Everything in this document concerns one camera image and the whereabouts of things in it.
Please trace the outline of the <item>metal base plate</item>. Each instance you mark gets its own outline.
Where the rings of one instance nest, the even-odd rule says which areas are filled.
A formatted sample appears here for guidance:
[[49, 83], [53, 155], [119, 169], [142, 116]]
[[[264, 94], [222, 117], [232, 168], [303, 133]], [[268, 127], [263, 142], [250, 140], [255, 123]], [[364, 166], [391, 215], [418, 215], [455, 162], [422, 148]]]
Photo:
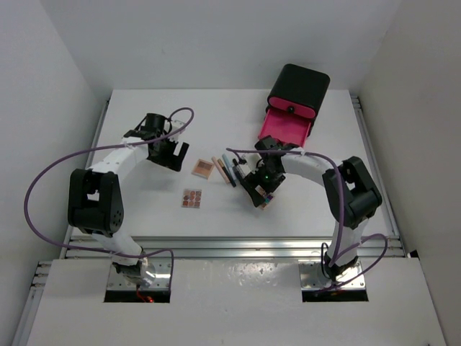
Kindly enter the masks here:
[[108, 279], [108, 290], [168, 290], [171, 264], [152, 259], [138, 260], [136, 265], [113, 263]]
[[303, 290], [325, 290], [331, 286], [337, 290], [364, 290], [366, 288], [361, 262], [337, 275], [335, 280], [323, 274], [319, 260], [299, 262], [298, 268], [300, 285]]

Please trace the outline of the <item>light blue black pen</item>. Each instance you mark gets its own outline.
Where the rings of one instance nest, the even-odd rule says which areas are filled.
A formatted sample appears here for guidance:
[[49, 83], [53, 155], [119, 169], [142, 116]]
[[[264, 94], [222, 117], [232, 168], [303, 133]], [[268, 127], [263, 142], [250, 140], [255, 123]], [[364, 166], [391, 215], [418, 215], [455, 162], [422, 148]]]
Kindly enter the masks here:
[[221, 157], [222, 157], [223, 163], [225, 165], [225, 168], [227, 169], [227, 172], [229, 173], [230, 183], [232, 184], [233, 187], [236, 187], [237, 186], [236, 177], [235, 177], [235, 174], [233, 173], [231, 163], [230, 163], [228, 157], [225, 154], [222, 154]]

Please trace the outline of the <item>colourful eyeshadow palette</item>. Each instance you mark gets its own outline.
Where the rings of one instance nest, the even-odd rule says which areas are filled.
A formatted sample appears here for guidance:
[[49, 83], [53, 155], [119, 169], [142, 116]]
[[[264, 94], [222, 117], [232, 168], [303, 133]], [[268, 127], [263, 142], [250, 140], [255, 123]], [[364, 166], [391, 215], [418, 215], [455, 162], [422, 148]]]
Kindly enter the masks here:
[[259, 206], [262, 210], [266, 209], [274, 199], [274, 195], [267, 193], [264, 195], [264, 202]]

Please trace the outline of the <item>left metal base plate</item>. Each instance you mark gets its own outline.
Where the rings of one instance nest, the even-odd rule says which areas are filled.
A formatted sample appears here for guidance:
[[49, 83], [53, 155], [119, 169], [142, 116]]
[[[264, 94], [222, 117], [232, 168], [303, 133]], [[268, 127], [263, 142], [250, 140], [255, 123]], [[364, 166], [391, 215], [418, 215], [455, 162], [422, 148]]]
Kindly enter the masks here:
[[168, 290], [171, 264], [152, 259], [138, 260], [136, 265], [113, 263], [108, 279], [108, 290]]

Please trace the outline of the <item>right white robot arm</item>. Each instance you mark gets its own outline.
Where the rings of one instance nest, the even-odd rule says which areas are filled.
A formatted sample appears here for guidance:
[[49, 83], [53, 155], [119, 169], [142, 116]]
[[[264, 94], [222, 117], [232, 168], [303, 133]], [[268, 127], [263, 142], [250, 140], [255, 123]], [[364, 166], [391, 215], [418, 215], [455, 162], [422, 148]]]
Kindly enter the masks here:
[[233, 161], [233, 171], [257, 208], [269, 202], [287, 174], [320, 185], [335, 220], [331, 244], [321, 255], [323, 274], [335, 280], [355, 265], [364, 228], [382, 204], [382, 195], [359, 157], [336, 162], [266, 136]]

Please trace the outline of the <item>black drawer cabinet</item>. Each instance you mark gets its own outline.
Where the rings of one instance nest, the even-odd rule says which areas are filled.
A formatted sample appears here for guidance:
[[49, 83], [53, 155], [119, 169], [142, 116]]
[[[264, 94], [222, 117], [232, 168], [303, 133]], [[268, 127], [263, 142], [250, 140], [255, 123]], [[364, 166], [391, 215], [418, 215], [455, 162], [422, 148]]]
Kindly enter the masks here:
[[317, 113], [316, 121], [330, 82], [329, 75], [323, 72], [288, 63], [280, 71], [267, 97], [267, 103], [270, 97], [279, 97], [309, 106]]

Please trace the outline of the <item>brown gold makeup pencil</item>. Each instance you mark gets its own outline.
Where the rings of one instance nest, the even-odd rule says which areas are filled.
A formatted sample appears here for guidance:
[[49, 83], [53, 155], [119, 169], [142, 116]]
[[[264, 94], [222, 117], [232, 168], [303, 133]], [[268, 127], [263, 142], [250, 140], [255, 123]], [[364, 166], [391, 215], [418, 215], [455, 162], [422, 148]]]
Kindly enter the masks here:
[[228, 171], [228, 169], [226, 168], [226, 165], [223, 163], [223, 160], [222, 159], [218, 159], [218, 164], [219, 166], [221, 167], [221, 169], [223, 170], [223, 172], [226, 174], [226, 176], [228, 177], [229, 180], [231, 180], [232, 178], [232, 175], [231, 173]]

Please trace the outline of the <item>eyeshadow palette round brown pans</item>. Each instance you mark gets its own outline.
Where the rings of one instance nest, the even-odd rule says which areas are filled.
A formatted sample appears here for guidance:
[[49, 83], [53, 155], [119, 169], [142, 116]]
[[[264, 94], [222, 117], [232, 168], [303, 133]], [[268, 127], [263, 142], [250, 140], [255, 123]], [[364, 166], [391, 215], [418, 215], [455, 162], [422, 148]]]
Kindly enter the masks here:
[[202, 201], [202, 191], [196, 189], [185, 189], [182, 195], [183, 208], [200, 208]]

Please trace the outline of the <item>brown eyeshadow palette four pans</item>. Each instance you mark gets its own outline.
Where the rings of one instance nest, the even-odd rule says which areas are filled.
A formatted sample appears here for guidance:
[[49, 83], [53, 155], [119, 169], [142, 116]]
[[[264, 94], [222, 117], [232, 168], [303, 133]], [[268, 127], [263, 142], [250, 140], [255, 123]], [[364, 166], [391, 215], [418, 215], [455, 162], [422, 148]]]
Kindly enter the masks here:
[[192, 174], [197, 177], [209, 179], [214, 167], [215, 165], [212, 162], [198, 159], [192, 170]]

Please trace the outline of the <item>peach concealer stick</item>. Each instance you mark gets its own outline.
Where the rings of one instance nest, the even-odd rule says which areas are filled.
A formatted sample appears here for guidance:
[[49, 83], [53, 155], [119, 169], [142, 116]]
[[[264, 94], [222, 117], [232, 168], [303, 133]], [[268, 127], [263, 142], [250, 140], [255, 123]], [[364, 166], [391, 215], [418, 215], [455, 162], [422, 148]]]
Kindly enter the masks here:
[[224, 172], [223, 168], [221, 167], [221, 165], [218, 163], [218, 160], [213, 156], [212, 157], [212, 162], [213, 164], [216, 166], [217, 170], [219, 171], [221, 177], [223, 178], [224, 182], [226, 184], [230, 184], [230, 180], [228, 178], [228, 176], [226, 175], [226, 173]]

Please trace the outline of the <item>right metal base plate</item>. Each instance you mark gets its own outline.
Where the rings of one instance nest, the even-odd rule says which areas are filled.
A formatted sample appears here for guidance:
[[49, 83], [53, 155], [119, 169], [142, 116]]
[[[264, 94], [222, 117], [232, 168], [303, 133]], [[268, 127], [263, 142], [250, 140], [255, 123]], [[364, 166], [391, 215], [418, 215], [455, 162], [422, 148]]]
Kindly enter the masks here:
[[331, 286], [337, 290], [364, 290], [366, 288], [361, 262], [337, 275], [335, 280], [323, 274], [319, 260], [299, 262], [298, 268], [300, 285], [303, 290], [325, 290]]

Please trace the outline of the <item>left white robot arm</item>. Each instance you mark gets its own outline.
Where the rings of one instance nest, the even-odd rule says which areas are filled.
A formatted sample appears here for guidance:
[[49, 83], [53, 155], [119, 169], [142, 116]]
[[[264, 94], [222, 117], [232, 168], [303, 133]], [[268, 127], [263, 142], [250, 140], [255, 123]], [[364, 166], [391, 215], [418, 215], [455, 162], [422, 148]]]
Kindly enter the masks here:
[[152, 276], [142, 246], [122, 230], [122, 181], [144, 161], [178, 172], [189, 144], [179, 136], [186, 123], [156, 113], [141, 122], [113, 146], [103, 160], [71, 173], [68, 223], [97, 240], [112, 258], [116, 273], [140, 285]]

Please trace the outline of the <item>black mascara tube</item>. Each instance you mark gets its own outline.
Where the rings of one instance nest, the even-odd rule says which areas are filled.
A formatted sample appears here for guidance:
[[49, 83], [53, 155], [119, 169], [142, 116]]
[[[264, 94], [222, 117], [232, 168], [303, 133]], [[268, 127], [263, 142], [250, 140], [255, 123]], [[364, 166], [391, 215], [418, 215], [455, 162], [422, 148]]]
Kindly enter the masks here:
[[233, 171], [236, 175], [237, 180], [244, 188], [244, 190], [248, 191], [249, 186], [248, 182], [246, 181], [247, 176], [251, 173], [247, 165], [239, 164], [237, 159], [233, 159]]

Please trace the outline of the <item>aluminium frame rail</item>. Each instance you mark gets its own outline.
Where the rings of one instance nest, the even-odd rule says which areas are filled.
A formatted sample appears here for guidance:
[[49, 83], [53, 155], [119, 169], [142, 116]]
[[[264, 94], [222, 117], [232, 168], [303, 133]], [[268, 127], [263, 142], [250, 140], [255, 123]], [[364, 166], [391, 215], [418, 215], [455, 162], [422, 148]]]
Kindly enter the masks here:
[[[328, 237], [167, 237], [135, 236], [134, 240], [146, 252], [172, 249], [179, 259], [311, 259], [320, 257], [322, 243], [330, 244]], [[89, 236], [72, 236], [70, 245], [90, 249], [100, 248], [100, 244]], [[374, 258], [381, 254], [385, 242], [370, 239], [358, 250], [360, 257]], [[106, 257], [106, 254], [83, 250], [62, 250], [61, 259], [83, 259]], [[403, 245], [398, 236], [388, 237], [386, 257], [405, 257]]]

